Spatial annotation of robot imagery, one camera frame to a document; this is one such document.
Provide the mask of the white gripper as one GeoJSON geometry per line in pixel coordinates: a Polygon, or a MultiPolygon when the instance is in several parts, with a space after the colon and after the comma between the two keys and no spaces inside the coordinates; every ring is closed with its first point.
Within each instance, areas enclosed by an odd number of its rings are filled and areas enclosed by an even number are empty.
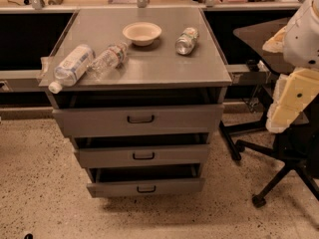
{"type": "Polygon", "coordinates": [[[289,76],[280,75],[275,85],[273,103],[267,112],[267,130],[284,132],[318,94],[318,70],[296,68],[289,76]]]}

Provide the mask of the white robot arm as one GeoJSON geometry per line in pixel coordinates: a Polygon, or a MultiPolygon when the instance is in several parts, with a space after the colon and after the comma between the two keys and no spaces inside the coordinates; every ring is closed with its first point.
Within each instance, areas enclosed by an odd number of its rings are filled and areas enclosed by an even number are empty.
{"type": "Polygon", "coordinates": [[[281,52],[284,61],[294,66],[292,73],[277,80],[267,112],[267,130],[281,133],[319,94],[319,0],[305,0],[262,49],[281,52]]]}

